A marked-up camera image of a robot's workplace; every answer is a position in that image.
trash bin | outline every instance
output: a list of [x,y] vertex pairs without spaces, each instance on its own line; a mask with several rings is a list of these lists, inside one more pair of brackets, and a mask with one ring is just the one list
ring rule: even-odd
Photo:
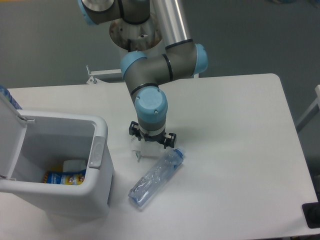
[[[53,214],[101,217],[108,213],[114,166],[105,120],[16,110],[0,94],[0,125],[0,192]],[[72,159],[87,160],[82,184],[43,183],[47,170]]]

gray joint housing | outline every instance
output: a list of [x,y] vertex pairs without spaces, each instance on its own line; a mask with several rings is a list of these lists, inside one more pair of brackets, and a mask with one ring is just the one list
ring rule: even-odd
[[146,22],[150,17],[150,0],[110,0],[108,9],[102,11],[93,10],[90,6],[94,0],[82,0],[82,5],[95,24],[106,23],[116,19],[137,25]]
[[159,86],[193,75],[197,49],[192,40],[166,50],[166,54],[135,61],[123,77],[133,103],[144,87]]

light blue joint cap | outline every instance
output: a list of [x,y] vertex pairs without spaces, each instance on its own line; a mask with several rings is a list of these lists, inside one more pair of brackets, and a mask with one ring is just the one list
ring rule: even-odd
[[205,47],[201,44],[196,44],[195,47],[197,57],[193,75],[202,73],[208,68],[208,55]]
[[122,73],[122,78],[125,79],[125,74],[128,68],[138,59],[144,58],[147,56],[142,51],[132,51],[125,55],[120,62],[120,69]]
[[91,26],[92,26],[92,25],[97,25],[97,24],[95,24],[94,21],[92,21],[91,18],[89,17],[88,13],[87,13],[86,10],[85,10],[85,7],[82,5],[81,0],[78,0],[78,5],[79,5],[79,8],[80,8],[80,10],[81,10],[81,13],[82,13],[82,15],[83,15],[86,23],[87,23],[88,25],[91,25]]
[[134,107],[139,118],[154,124],[166,118],[168,101],[165,93],[159,88],[147,86],[137,94]]

trash bin lid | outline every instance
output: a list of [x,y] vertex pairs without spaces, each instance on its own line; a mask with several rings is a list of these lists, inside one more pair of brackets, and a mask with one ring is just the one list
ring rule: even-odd
[[10,178],[27,131],[27,122],[0,93],[0,175]]

white table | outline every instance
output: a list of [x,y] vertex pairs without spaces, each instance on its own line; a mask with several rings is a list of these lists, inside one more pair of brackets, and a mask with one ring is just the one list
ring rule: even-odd
[[167,131],[187,155],[145,209],[128,192],[154,164],[131,155],[137,119],[124,83],[11,89],[24,109],[102,116],[115,168],[110,213],[86,219],[47,215],[0,193],[0,239],[244,240],[320,233],[302,204],[316,194],[276,75],[182,79],[161,86]]

